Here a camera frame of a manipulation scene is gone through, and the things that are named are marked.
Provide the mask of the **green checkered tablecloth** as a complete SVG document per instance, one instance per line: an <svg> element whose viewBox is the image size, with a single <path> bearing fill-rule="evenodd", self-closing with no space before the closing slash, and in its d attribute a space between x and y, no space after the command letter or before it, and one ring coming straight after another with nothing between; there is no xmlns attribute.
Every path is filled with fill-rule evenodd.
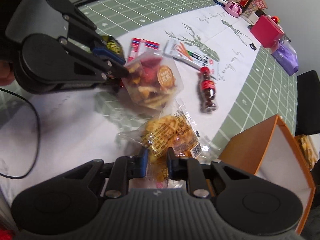
<svg viewBox="0 0 320 240"><path fill-rule="evenodd" d="M192 40L195 36L220 58L216 83L217 110L200 111L197 71L178 62L184 89L178 95L196 123L206 146L218 156L231 137L273 115L291 132L296 129L297 79L289 76L270 51L260 47L247 60L254 37L240 18L229 16L212 0L101 0L81 7L99 34L119 39L125 51L134 37L165 45L168 36ZM21 180L2 178L8 203L23 190L93 159L112 162L133 152L119 136L140 128L152 112L130 107L129 95L82 90L32 95L14 82L1 92L1 110L8 113L12 93L29 99L41 119L41 149L31 174Z"/></svg>

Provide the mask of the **dark green snack packet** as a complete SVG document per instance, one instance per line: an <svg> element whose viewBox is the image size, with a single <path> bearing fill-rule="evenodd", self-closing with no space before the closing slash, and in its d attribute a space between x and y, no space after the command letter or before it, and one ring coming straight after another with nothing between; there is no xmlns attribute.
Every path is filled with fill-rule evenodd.
<svg viewBox="0 0 320 240"><path fill-rule="evenodd" d="M106 48L113 51L115 54L124 57L123 48L121 44L110 35L103 35L103 40L106 42Z"/></svg>

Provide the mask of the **pink cube box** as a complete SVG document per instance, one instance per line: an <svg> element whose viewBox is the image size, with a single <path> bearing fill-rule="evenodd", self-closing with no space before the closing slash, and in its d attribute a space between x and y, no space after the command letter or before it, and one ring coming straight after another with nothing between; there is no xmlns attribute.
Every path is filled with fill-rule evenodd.
<svg viewBox="0 0 320 240"><path fill-rule="evenodd" d="M250 32L264 48L272 48L285 35L279 25L264 15L259 17Z"/></svg>

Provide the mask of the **purple tissue pack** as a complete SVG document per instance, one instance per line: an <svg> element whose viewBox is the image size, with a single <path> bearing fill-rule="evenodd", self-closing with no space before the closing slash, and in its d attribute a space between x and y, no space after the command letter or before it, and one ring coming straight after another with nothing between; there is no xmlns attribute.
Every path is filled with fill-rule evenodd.
<svg viewBox="0 0 320 240"><path fill-rule="evenodd" d="M284 41L275 44L271 48L271 55L289 76L292 76L299 70L297 53L289 42Z"/></svg>

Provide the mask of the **red white snack packet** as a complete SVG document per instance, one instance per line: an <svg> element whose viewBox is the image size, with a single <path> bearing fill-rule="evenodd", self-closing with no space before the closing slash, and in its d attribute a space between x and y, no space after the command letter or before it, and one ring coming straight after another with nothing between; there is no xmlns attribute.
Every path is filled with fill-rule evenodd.
<svg viewBox="0 0 320 240"><path fill-rule="evenodd" d="M138 56L140 56L141 54L145 53L150 49L158 50L159 46L160 46L159 43L156 43L153 41L149 41L141 38L133 38L131 40L127 62L134 60L135 58L137 58Z"/></svg>

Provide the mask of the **red cap chocolate bottle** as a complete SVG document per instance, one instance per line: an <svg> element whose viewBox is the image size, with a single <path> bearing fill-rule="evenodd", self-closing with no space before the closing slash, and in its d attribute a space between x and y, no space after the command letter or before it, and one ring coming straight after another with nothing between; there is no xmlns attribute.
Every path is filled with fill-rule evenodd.
<svg viewBox="0 0 320 240"><path fill-rule="evenodd" d="M210 77L210 70L208 67L202 67L200 69L199 89L203 112L214 112L217 109L215 103L216 87L214 81Z"/></svg>

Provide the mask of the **black binder clip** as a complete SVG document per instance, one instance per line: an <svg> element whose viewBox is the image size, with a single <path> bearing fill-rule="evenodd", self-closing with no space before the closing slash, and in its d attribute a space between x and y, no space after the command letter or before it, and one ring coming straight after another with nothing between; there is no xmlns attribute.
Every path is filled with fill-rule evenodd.
<svg viewBox="0 0 320 240"><path fill-rule="evenodd" d="M249 46L250 46L251 49L257 50L257 47L254 45L254 43L251 43Z"/></svg>

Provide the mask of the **pink round container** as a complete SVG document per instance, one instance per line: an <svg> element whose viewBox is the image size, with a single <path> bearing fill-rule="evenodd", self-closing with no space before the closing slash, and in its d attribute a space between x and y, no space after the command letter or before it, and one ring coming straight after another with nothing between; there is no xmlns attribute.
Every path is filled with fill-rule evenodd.
<svg viewBox="0 0 320 240"><path fill-rule="evenodd" d="M227 2L224 5L224 10L235 18L238 18L242 14L241 6L235 2Z"/></svg>

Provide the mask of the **dried fruit chips bag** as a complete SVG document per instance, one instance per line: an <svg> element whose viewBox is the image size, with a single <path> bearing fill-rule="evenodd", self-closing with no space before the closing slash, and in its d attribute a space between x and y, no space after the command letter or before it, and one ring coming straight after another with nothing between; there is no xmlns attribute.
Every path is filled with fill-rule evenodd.
<svg viewBox="0 0 320 240"><path fill-rule="evenodd" d="M137 105L160 111L184 89L175 60L160 51L146 51L125 68L129 75L122 81Z"/></svg>

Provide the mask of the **yellow cracker snack bag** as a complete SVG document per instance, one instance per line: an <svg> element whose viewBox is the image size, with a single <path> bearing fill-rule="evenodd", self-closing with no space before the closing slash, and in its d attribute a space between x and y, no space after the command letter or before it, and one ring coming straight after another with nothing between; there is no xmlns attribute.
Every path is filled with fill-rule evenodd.
<svg viewBox="0 0 320 240"><path fill-rule="evenodd" d="M161 113L140 128L119 133L122 139L137 142L149 150L147 179L159 188L168 185L167 150L172 148L178 158L195 158L208 163L214 157L209 139L198 129L185 103L174 100Z"/></svg>

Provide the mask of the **black chair right side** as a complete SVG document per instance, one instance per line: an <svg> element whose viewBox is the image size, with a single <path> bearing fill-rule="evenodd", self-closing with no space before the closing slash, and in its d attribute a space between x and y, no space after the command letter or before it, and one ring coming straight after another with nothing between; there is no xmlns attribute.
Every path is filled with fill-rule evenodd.
<svg viewBox="0 0 320 240"><path fill-rule="evenodd" d="M315 70L297 76L297 123L295 136L319 134L320 84Z"/></svg>

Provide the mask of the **grey spicy strip packet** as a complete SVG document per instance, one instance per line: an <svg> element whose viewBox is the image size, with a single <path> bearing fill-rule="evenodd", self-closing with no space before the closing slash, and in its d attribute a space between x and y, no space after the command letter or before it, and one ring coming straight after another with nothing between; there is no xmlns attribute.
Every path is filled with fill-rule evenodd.
<svg viewBox="0 0 320 240"><path fill-rule="evenodd" d="M164 47L164 54L172 56L174 59L182 61L197 70L202 67L208 67L210 76L214 80L219 79L219 59L216 59L211 49L202 49L172 38L167 41Z"/></svg>

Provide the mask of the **orange cardboard box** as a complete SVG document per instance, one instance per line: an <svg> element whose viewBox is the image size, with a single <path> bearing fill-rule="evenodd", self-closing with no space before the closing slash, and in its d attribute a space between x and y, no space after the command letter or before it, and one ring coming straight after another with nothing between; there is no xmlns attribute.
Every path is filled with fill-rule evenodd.
<svg viewBox="0 0 320 240"><path fill-rule="evenodd" d="M298 143L280 116L232 137L219 159L295 193L303 205L296 233L302 232L316 187Z"/></svg>

